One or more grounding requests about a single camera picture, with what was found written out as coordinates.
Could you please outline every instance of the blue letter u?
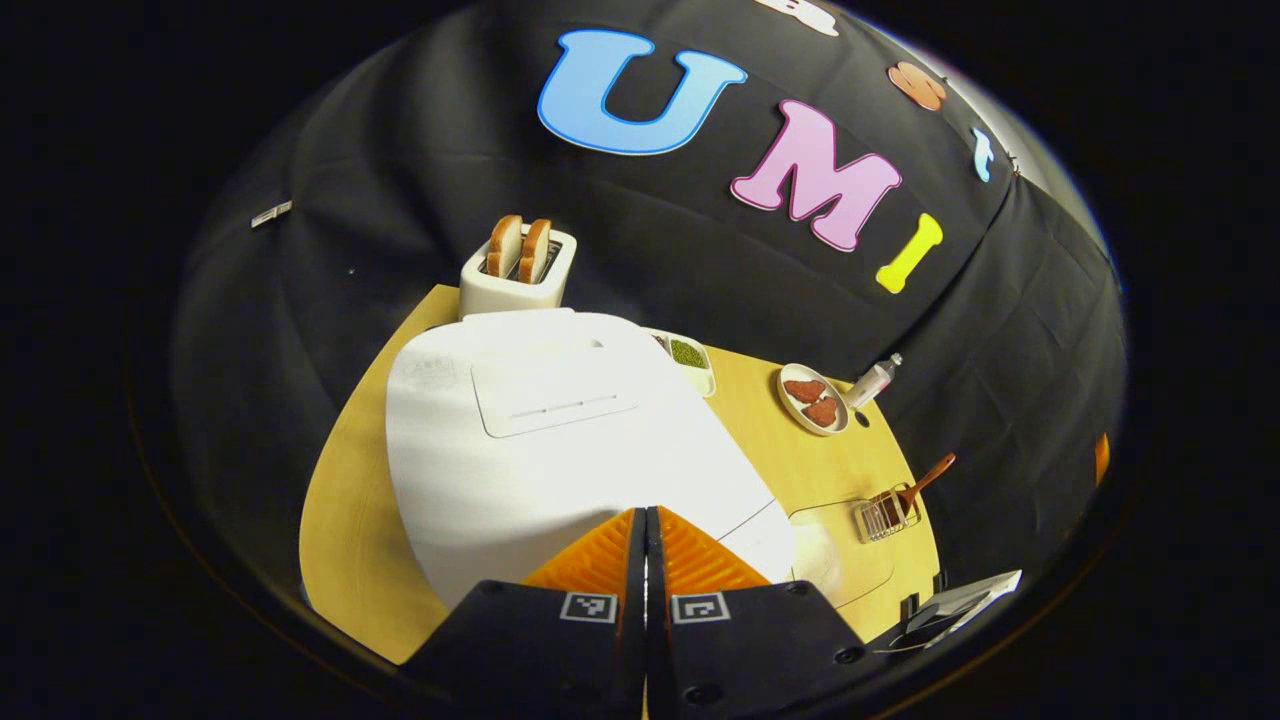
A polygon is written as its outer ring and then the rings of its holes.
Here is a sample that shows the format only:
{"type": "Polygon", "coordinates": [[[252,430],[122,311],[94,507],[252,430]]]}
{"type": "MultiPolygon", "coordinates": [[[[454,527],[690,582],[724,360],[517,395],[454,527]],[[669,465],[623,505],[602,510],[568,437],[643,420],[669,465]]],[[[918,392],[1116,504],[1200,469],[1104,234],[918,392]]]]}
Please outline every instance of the blue letter u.
{"type": "Polygon", "coordinates": [[[658,119],[632,123],[604,109],[631,58],[653,53],[654,44],[626,32],[577,29],[559,38],[564,54],[538,99],[538,117],[556,136],[603,152],[659,155],[692,140],[726,85],[746,79],[737,65],[685,50],[676,55],[685,77],[658,119]]]}

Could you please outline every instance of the white plate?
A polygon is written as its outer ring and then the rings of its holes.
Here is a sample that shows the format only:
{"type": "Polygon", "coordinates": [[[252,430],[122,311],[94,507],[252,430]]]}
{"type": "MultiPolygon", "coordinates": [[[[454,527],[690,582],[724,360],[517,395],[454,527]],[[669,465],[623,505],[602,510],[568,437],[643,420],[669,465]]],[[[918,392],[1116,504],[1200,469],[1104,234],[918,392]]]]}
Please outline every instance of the white plate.
{"type": "Polygon", "coordinates": [[[795,421],[800,423],[800,427],[803,427],[804,429],[809,430],[813,434],[833,436],[844,432],[845,428],[849,427],[849,407],[845,405],[845,397],[840,395],[840,392],[831,384],[829,380],[827,380],[827,378],[822,377],[822,374],[810,368],[806,368],[796,363],[791,363],[790,365],[783,365],[781,369],[778,369],[778,397],[782,398],[782,405],[787,409],[787,413],[791,414],[795,421]],[[814,423],[813,420],[806,418],[805,414],[803,413],[806,405],[791,397],[791,395],[787,393],[786,387],[783,387],[782,384],[788,380],[822,382],[826,389],[823,391],[822,397],[819,397],[818,400],[822,400],[823,397],[836,398],[836,421],[832,423],[831,427],[824,428],[818,423],[814,423]]]}
{"type": "Polygon", "coordinates": [[[644,328],[644,329],[648,331],[649,334],[662,338],[663,347],[667,350],[668,356],[671,356],[671,341],[673,340],[678,340],[680,342],[684,342],[685,345],[696,350],[698,354],[703,356],[703,363],[707,363],[707,368],[694,368],[691,365],[684,365],[681,363],[676,363],[675,357],[671,357],[671,361],[680,365],[680,369],[685,372],[685,377],[689,378],[689,382],[692,383],[694,388],[698,389],[698,392],[703,397],[710,397],[716,395],[716,372],[712,370],[712,356],[709,352],[707,352],[707,347],[703,343],[698,342],[691,337],[685,337],[682,334],[676,334],[676,333],[668,333],[667,331],[657,331],[653,328],[644,328]]]}

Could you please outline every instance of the meat piece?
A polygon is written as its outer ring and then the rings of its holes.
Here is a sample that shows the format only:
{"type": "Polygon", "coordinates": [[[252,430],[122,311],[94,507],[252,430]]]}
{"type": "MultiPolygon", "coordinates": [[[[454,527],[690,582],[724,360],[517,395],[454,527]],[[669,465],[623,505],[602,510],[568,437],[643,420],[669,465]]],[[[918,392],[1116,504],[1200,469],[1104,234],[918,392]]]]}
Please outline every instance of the meat piece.
{"type": "Polygon", "coordinates": [[[822,384],[822,380],[786,380],[782,383],[782,387],[787,391],[787,395],[805,405],[818,402],[818,398],[822,397],[822,391],[827,389],[827,386],[822,384]]]}
{"type": "Polygon", "coordinates": [[[809,407],[805,407],[801,413],[804,413],[805,418],[817,423],[818,427],[827,428],[836,421],[836,402],[835,397],[824,397],[809,407]]]}

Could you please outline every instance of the black fabric backdrop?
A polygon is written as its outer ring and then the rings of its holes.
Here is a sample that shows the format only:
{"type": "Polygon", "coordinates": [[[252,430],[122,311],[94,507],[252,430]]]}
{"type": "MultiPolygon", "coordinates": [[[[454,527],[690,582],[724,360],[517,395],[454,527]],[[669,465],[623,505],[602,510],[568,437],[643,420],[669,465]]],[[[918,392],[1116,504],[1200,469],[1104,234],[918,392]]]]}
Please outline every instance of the black fabric backdrop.
{"type": "Polygon", "coordinates": [[[271,582],[297,592],[297,528],[338,411],[387,338],[498,217],[576,236],[564,305],[612,313],[778,363],[852,378],[890,352],[879,398],[927,491],[952,584],[1034,573],[1085,509],[1093,443],[1116,441],[1125,331],[1110,260],[996,147],[959,97],[918,108],[884,69],[913,60],[841,17],[838,38],[754,3],[494,1],[419,31],[301,108],[210,210],[186,268],[172,386],[191,477],[210,516],[271,582]],[[685,49],[742,67],[698,136],[622,158],[552,136],[538,96],[556,38],[621,29],[632,60],[607,108],[659,114],[685,49]],[[782,210],[735,200],[782,127],[781,100],[838,127],[838,164],[867,152],[902,174],[841,254],[782,210]],[[257,231],[248,219],[293,210],[257,231]],[[928,211],[946,240],[892,296],[874,282],[928,211]]]}

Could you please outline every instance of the bread slice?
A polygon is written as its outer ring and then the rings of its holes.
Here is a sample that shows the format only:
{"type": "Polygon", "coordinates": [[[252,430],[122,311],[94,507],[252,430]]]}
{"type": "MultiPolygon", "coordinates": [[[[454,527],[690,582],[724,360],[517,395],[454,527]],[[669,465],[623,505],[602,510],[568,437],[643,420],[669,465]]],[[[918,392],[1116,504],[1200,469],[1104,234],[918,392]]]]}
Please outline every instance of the bread slice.
{"type": "Polygon", "coordinates": [[[507,215],[498,220],[489,236],[489,255],[485,263],[485,273],[506,278],[511,268],[520,259],[520,215],[507,215]]]}
{"type": "Polygon", "coordinates": [[[520,275],[522,283],[535,283],[547,269],[547,249],[550,246],[552,222],[541,218],[529,225],[525,245],[520,251],[520,275]]]}

